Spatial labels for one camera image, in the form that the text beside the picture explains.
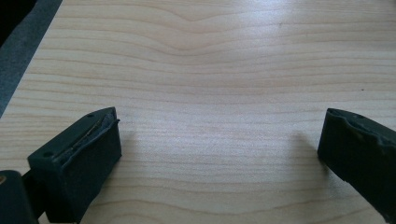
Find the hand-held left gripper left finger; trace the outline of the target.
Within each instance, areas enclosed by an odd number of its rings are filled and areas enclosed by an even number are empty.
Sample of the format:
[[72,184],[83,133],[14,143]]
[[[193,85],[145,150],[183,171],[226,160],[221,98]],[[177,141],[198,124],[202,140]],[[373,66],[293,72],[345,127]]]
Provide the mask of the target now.
[[121,157],[116,109],[91,112],[28,157],[51,222],[79,223]]

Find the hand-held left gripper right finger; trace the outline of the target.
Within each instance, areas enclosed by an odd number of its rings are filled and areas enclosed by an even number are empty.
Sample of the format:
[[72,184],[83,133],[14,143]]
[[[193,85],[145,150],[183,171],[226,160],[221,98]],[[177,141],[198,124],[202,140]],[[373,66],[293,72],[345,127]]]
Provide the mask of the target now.
[[396,224],[396,131],[362,115],[329,108],[318,157],[388,224]]

